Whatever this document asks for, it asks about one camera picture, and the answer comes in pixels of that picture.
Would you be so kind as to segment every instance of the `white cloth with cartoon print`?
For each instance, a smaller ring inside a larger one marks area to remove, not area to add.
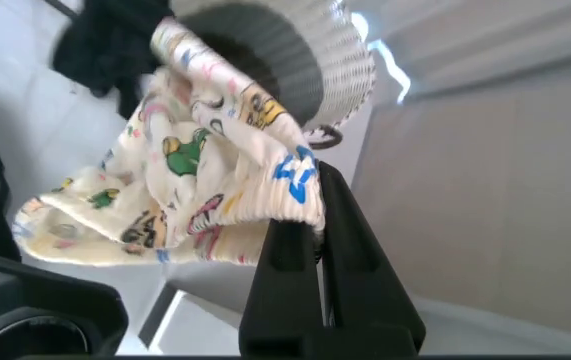
[[[322,233],[314,156],[294,119],[172,19],[152,49],[167,65],[100,167],[17,213],[20,246],[97,266],[256,264],[270,219]]]

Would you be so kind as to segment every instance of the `wall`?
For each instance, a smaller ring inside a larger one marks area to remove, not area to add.
[[[411,290],[571,332],[571,76],[375,110],[360,165]]]

